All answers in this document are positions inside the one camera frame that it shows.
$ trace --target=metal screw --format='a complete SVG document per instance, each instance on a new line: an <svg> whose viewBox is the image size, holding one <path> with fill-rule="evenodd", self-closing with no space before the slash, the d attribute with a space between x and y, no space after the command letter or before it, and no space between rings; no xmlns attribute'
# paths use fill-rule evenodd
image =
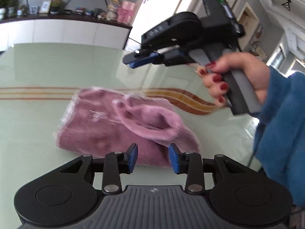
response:
<svg viewBox="0 0 305 229"><path fill-rule="evenodd" d="M199 184L191 184L188 186L188 190L191 192L199 192L202 191L203 187Z"/></svg>
<svg viewBox="0 0 305 229"><path fill-rule="evenodd" d="M109 184L104 187L104 190L109 193L116 192L119 190L119 186L115 184Z"/></svg>

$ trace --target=human hand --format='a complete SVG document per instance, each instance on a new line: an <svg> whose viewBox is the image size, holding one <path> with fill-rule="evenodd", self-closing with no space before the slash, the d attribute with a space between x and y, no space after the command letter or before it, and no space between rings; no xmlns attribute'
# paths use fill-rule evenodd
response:
<svg viewBox="0 0 305 229"><path fill-rule="evenodd" d="M226 73L229 69L242 69L260 103L265 102L270 79L269 67L250 53L234 52L223 55L216 63L197 67L199 77L202 78L204 86L208 88L209 94L215 99L214 103L218 107L226 106L227 101L224 95L230 89L229 85L222 81L219 73Z"/></svg>

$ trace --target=red nail polish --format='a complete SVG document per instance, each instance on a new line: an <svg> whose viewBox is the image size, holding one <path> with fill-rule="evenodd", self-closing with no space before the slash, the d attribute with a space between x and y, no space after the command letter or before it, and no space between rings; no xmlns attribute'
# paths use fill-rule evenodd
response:
<svg viewBox="0 0 305 229"><path fill-rule="evenodd" d="M220 85L221 90L227 90L228 88L229 88L229 85L227 83L223 83L222 85Z"/></svg>
<svg viewBox="0 0 305 229"><path fill-rule="evenodd" d="M224 102L224 99L222 98L222 96L218 97L218 102L219 103L223 103Z"/></svg>
<svg viewBox="0 0 305 229"><path fill-rule="evenodd" d="M220 82L221 80L222 80L222 76L220 74L217 74L213 77L214 83Z"/></svg>
<svg viewBox="0 0 305 229"><path fill-rule="evenodd" d="M213 61L213 62L211 62L210 64L208 64L208 65L206 65L206 68L213 68L213 67L215 67L215 65L216 65L216 62L215 61Z"/></svg>
<svg viewBox="0 0 305 229"><path fill-rule="evenodd" d="M206 71L205 71L204 69L201 69L201 70L199 71L199 73L200 73L200 75L204 75L204 74L206 74Z"/></svg>

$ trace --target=cabinet door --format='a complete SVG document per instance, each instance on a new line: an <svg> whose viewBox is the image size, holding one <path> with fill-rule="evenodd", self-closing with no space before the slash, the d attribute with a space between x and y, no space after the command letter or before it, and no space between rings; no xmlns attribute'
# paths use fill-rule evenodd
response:
<svg viewBox="0 0 305 229"><path fill-rule="evenodd" d="M63 38L65 20L39 19L34 25L34 43L60 43Z"/></svg>
<svg viewBox="0 0 305 229"><path fill-rule="evenodd" d="M34 20L9 23L9 47L13 44L33 43Z"/></svg>
<svg viewBox="0 0 305 229"><path fill-rule="evenodd" d="M129 29L112 25L100 24L98 26L94 45L123 49Z"/></svg>
<svg viewBox="0 0 305 229"><path fill-rule="evenodd" d="M65 20L63 43L93 45L98 24Z"/></svg>
<svg viewBox="0 0 305 229"><path fill-rule="evenodd" d="M9 40L9 23L0 24L0 52L7 50Z"/></svg>

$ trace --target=folded fabric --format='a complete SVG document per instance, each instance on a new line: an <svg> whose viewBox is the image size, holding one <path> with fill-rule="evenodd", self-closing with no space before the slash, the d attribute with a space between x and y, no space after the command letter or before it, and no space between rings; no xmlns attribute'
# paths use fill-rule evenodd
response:
<svg viewBox="0 0 305 229"><path fill-rule="evenodd" d="M59 148L96 158L137 143L137 164L149 166L170 166L171 143L181 152L200 153L197 137L168 100L104 88L74 95L56 138Z"/></svg>

